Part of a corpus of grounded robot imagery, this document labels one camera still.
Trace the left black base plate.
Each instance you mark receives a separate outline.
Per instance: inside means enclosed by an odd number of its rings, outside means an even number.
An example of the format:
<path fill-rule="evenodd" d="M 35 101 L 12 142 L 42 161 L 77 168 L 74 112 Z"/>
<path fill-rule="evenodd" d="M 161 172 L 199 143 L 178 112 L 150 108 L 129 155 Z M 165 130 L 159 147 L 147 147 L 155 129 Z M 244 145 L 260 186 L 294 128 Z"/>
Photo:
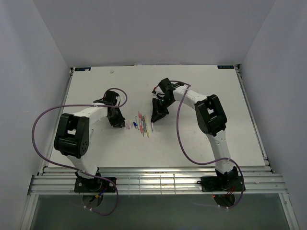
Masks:
<path fill-rule="evenodd" d="M 85 179 L 78 177 L 75 181 L 75 193 L 100 193 L 102 191 L 105 193 L 114 193 L 115 187 L 111 182 L 97 178 Z"/>

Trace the red pen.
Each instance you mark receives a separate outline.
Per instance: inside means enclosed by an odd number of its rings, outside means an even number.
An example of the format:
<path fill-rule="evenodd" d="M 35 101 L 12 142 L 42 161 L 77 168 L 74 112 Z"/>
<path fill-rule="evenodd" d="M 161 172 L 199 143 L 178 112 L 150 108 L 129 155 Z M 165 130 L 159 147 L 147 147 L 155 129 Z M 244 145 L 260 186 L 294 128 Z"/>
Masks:
<path fill-rule="evenodd" d="M 141 118 L 141 113 L 139 111 L 138 111 L 138 120 L 139 120 L 139 127 L 140 127 L 141 134 L 144 136 L 143 126 L 142 126 L 142 118 Z"/>

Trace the aluminium rail frame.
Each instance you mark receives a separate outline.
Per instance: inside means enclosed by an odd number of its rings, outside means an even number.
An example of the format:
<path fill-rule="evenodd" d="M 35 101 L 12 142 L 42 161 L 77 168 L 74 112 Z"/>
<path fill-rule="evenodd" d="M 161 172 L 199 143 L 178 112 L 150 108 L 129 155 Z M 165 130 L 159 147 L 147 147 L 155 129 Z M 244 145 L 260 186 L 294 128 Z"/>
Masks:
<path fill-rule="evenodd" d="M 197 184 L 202 176 L 214 176 L 212 167 L 193 168 L 103 168 L 101 175 L 115 177 L 120 195 L 193 195 L 201 194 Z M 243 175 L 247 194 L 284 194 L 288 192 L 281 174 L 269 166 L 245 167 Z M 74 194 L 74 170 L 46 167 L 32 177 L 29 195 Z"/>

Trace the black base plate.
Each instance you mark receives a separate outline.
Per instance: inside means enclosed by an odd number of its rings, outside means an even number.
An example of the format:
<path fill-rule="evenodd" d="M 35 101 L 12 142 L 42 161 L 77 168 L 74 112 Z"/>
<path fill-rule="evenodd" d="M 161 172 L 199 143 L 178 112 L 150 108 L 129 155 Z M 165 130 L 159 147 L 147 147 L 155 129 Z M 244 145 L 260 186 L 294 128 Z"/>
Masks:
<path fill-rule="evenodd" d="M 97 178 L 85 179 L 78 177 L 75 181 L 75 193 L 100 193 L 102 191 L 105 193 L 114 193 L 115 187 L 111 182 Z"/>
<path fill-rule="evenodd" d="M 223 182 L 217 176 L 204 176 L 196 184 L 201 186 L 203 192 L 241 192 L 246 189 L 242 182 L 242 176 L 238 176 L 230 182 Z"/>

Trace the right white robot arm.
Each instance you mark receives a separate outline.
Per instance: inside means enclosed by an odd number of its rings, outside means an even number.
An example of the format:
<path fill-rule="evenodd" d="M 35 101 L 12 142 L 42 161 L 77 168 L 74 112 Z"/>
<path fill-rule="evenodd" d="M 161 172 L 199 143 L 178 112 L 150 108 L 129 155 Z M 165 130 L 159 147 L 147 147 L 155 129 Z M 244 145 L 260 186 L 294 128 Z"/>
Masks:
<path fill-rule="evenodd" d="M 197 124 L 209 140 L 213 151 L 215 164 L 214 177 L 201 178 L 203 191 L 226 191 L 233 189 L 238 181 L 238 167 L 231 160 L 226 141 L 227 117 L 217 95 L 199 94 L 190 90 L 190 85 L 181 81 L 171 81 L 165 78 L 153 89 L 153 113 L 151 122 L 154 123 L 169 114 L 168 108 L 178 101 L 195 110 Z"/>

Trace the right blue corner label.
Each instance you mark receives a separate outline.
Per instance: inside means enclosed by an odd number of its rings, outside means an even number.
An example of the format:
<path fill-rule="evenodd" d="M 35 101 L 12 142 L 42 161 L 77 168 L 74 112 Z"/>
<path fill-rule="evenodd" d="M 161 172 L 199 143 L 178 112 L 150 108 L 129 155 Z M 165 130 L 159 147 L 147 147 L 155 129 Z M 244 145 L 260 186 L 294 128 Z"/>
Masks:
<path fill-rule="evenodd" d="M 234 69 L 233 65 L 217 65 L 218 69 Z"/>

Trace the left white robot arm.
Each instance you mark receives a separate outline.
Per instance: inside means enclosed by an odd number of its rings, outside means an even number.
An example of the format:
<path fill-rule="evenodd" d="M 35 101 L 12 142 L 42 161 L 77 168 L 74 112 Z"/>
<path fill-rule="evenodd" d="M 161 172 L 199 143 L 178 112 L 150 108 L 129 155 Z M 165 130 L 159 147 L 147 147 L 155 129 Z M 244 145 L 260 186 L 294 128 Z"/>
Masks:
<path fill-rule="evenodd" d="M 107 118 L 114 128 L 125 126 L 125 118 L 120 111 L 120 95 L 115 88 L 107 90 L 93 105 L 74 114 L 60 116 L 54 149 L 66 156 L 77 168 L 76 176 L 90 191 L 101 188 L 99 168 L 86 155 L 93 133 L 91 126 L 102 118 Z"/>

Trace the left blue corner label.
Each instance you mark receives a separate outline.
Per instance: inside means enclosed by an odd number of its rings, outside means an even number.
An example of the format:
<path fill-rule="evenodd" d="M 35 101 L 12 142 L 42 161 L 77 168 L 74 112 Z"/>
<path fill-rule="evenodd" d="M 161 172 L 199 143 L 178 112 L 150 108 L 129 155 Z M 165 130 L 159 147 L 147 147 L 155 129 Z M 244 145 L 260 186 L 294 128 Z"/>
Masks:
<path fill-rule="evenodd" d="M 78 67 L 75 68 L 74 71 L 90 71 L 91 67 Z"/>

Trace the blue corner label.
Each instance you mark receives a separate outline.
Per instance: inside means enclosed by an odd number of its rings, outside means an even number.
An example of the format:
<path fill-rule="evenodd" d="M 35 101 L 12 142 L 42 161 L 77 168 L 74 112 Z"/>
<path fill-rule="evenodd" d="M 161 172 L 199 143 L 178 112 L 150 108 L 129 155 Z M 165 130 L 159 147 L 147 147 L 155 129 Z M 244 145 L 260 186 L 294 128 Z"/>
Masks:
<path fill-rule="evenodd" d="M 91 67 L 78 67 L 75 68 L 74 71 L 90 71 Z"/>
<path fill-rule="evenodd" d="M 218 69 L 234 69 L 233 65 L 217 65 Z"/>

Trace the grey silver pen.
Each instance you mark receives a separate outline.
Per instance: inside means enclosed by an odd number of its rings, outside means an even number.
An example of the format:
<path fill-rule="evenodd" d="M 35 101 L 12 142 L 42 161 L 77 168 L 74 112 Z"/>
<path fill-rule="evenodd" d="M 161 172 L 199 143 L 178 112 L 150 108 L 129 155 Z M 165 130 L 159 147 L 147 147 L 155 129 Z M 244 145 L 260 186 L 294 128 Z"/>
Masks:
<path fill-rule="evenodd" d="M 146 129 L 146 123 L 145 123 L 144 115 L 142 115 L 142 127 L 143 127 L 144 135 L 147 135 L 147 129 Z"/>

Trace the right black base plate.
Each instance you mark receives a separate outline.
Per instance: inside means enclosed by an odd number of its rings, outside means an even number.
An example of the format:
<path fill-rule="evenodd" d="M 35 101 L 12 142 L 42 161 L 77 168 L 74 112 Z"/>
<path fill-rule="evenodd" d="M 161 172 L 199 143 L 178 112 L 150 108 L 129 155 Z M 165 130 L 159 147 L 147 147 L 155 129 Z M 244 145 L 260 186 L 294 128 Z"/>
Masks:
<path fill-rule="evenodd" d="M 246 189 L 242 182 L 242 176 L 238 176 L 230 182 L 223 182 L 217 176 L 204 176 L 196 184 L 201 186 L 203 192 L 241 192 Z"/>

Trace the yellow pen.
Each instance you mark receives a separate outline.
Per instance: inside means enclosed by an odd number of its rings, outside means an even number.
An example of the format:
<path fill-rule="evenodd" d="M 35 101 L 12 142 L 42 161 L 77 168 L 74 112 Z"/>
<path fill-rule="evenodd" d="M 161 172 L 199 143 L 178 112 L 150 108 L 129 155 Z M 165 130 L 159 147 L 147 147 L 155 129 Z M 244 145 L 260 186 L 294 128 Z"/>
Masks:
<path fill-rule="evenodd" d="M 149 138 L 149 128 L 148 128 L 147 122 L 145 122 L 145 126 L 146 126 L 146 135 L 147 135 L 147 138 Z"/>

